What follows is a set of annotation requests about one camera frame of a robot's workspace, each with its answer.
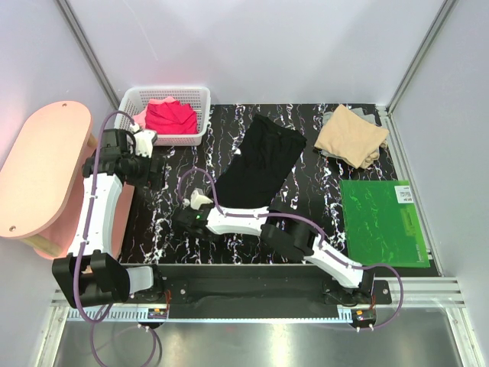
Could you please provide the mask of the black daisy t-shirt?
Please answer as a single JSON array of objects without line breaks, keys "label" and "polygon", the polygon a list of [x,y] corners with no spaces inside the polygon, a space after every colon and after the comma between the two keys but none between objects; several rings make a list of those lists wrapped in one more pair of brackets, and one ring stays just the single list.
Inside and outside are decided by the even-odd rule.
[{"label": "black daisy t-shirt", "polygon": [[220,206],[269,206],[306,147],[298,131],[255,115],[230,165],[215,182]]}]

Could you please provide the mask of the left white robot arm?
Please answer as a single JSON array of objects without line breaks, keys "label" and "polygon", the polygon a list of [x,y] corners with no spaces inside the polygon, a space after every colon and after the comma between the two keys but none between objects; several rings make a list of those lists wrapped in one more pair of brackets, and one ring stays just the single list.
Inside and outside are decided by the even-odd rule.
[{"label": "left white robot arm", "polygon": [[108,129],[83,165],[83,205],[67,254],[53,261],[52,273],[73,308],[124,303],[137,292],[158,302],[165,284],[151,266],[126,268],[112,254],[112,232],[124,187],[159,190],[166,163],[153,158],[157,133],[133,127]]}]

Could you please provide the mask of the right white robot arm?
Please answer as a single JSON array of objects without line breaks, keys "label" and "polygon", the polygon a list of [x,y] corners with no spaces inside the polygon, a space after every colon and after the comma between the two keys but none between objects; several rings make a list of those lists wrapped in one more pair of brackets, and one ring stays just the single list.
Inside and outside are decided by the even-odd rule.
[{"label": "right white robot arm", "polygon": [[198,239],[237,234],[252,235],[290,261],[308,261],[332,277],[336,286],[327,294],[345,306],[367,304],[374,294],[374,275],[329,245],[320,227],[296,213],[271,207],[230,209],[213,203],[198,209],[178,209],[173,224]]}]

